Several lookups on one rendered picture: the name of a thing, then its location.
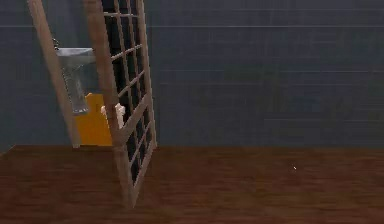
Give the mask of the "wooden lattice room door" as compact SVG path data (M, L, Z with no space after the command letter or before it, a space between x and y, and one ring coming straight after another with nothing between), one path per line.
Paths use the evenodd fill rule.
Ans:
M144 0L82 0L124 204L157 147Z

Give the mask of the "yellow bin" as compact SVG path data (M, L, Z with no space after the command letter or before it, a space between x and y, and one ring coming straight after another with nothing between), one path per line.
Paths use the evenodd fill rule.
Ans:
M111 146L112 138L102 94L89 93L88 112L75 117L82 145Z

